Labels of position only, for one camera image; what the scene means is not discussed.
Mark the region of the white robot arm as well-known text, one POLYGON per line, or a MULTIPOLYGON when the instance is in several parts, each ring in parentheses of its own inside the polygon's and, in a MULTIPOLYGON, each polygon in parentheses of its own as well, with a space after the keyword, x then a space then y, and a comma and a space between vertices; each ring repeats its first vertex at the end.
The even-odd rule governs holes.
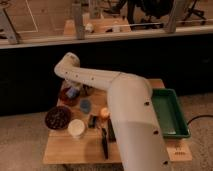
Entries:
POLYGON ((155 113, 152 86, 141 76, 80 67, 66 53, 54 72, 68 82, 82 83, 107 93, 107 105, 124 171, 173 171, 155 113))

